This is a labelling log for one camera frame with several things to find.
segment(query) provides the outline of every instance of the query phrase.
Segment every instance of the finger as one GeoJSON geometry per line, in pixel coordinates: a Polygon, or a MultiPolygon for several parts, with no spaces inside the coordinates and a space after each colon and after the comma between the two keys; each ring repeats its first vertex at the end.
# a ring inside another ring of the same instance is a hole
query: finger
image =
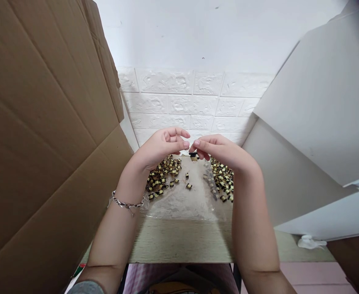
{"type": "Polygon", "coordinates": [[[218,152],[218,146],[212,143],[209,143],[207,141],[203,141],[203,140],[196,140],[194,141],[192,147],[190,148],[189,152],[192,152],[192,149],[197,149],[197,150],[201,150],[204,151],[205,153],[214,155],[218,152]]]}
{"type": "Polygon", "coordinates": [[[165,132],[168,132],[170,137],[176,136],[176,135],[179,135],[179,136],[182,136],[185,138],[191,137],[187,131],[185,131],[184,129],[182,129],[180,127],[170,127],[170,128],[165,129],[165,132]]]}
{"type": "MultiPolygon", "coordinates": [[[[220,138],[222,138],[221,135],[215,134],[215,135],[202,136],[199,138],[199,140],[206,141],[206,142],[214,144],[214,145],[219,145],[220,138]]],[[[194,152],[196,149],[197,149],[197,146],[195,146],[193,143],[193,145],[189,149],[189,152],[194,152]]]]}
{"type": "Polygon", "coordinates": [[[183,140],[179,142],[170,142],[170,143],[167,142],[165,144],[165,148],[166,148],[166,154],[174,154],[182,150],[188,150],[189,142],[183,140]]]}
{"type": "Polygon", "coordinates": [[[182,137],[180,136],[170,137],[170,142],[180,142],[180,141],[183,141],[182,137]]]}
{"type": "Polygon", "coordinates": [[[200,159],[204,159],[204,158],[205,158],[205,160],[210,160],[209,154],[206,153],[206,152],[204,152],[204,151],[202,151],[202,150],[200,150],[200,149],[197,149],[197,154],[199,155],[200,159]]]}

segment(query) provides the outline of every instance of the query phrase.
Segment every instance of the hand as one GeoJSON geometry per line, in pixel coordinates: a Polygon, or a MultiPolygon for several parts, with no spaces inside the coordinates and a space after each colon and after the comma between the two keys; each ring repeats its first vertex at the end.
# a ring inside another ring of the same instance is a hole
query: hand
{"type": "Polygon", "coordinates": [[[258,167],[257,162],[249,153],[220,134],[200,137],[194,141],[189,152],[195,150],[200,159],[210,160],[210,154],[234,172],[248,167],[258,167]]]}
{"type": "Polygon", "coordinates": [[[147,170],[153,170],[169,154],[180,154],[189,149],[189,142],[182,137],[190,138],[187,131],[179,127],[170,127],[156,131],[135,153],[134,157],[147,170]]]}

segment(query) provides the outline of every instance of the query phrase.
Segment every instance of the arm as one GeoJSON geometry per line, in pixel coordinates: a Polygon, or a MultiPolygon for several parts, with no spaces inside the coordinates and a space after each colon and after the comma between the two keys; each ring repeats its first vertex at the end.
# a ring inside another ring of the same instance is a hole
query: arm
{"type": "MultiPolygon", "coordinates": [[[[140,203],[150,170],[169,154],[188,149],[188,132],[181,128],[162,129],[144,143],[124,168],[115,196],[121,202],[140,203]]],[[[89,260],[78,282],[95,281],[105,293],[116,293],[135,240],[139,209],[128,209],[111,203],[103,217],[91,247],[89,260]]]]}
{"type": "Polygon", "coordinates": [[[280,271],[275,232],[266,206],[264,178],[253,157],[221,135],[196,140],[200,159],[215,157],[234,171],[234,254],[249,294],[295,293],[280,271]]]}

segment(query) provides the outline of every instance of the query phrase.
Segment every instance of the pink floor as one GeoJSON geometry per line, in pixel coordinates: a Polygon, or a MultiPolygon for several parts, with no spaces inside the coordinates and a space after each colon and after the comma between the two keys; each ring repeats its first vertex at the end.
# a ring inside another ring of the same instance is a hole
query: pink floor
{"type": "MultiPolygon", "coordinates": [[[[356,294],[338,263],[281,263],[298,294],[356,294]]],[[[247,294],[242,282],[241,294],[247,294]]]]}

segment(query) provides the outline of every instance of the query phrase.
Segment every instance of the forearm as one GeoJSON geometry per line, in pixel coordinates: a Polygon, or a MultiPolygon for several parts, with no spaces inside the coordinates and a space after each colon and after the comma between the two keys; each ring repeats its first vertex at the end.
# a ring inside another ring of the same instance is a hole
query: forearm
{"type": "Polygon", "coordinates": [[[234,172],[232,236],[235,256],[242,274],[244,271],[278,271],[279,255],[269,220],[262,172],[250,155],[246,160],[246,167],[234,172]]]}
{"type": "MultiPolygon", "coordinates": [[[[141,202],[148,170],[139,167],[131,158],[124,168],[115,196],[121,202],[138,204],[141,202]]],[[[104,285],[107,293],[115,292],[128,262],[135,239],[140,209],[131,208],[134,216],[126,208],[111,202],[95,235],[86,269],[79,281],[95,280],[104,285]]]]}

